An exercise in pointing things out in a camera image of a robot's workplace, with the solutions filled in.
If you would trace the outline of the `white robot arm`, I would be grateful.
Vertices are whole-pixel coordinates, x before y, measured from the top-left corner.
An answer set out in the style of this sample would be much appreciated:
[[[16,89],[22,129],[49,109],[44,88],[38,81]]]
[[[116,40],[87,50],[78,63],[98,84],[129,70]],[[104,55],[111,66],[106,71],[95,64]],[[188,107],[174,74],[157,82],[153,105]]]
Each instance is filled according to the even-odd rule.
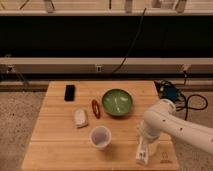
[[[168,99],[160,99],[144,112],[139,126],[140,149],[147,152],[148,145],[156,141],[161,132],[165,132],[213,154],[213,128],[177,118],[175,112],[175,104]]]

